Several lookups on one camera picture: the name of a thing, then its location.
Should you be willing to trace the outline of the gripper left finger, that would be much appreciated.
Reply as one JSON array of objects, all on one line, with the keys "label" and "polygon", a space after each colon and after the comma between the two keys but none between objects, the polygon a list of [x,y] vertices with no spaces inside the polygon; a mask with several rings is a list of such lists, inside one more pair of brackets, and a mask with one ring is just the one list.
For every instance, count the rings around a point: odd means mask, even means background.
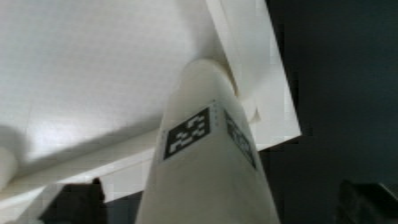
[{"label": "gripper left finger", "polygon": [[99,179],[67,184],[39,216],[44,224],[106,224],[104,193]]}]

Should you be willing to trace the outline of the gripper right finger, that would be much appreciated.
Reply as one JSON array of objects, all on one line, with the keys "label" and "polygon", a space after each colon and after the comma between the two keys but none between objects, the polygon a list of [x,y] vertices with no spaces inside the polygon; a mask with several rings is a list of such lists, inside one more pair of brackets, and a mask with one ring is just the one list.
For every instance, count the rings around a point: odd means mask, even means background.
[{"label": "gripper right finger", "polygon": [[398,224],[398,184],[341,182],[335,224]]}]

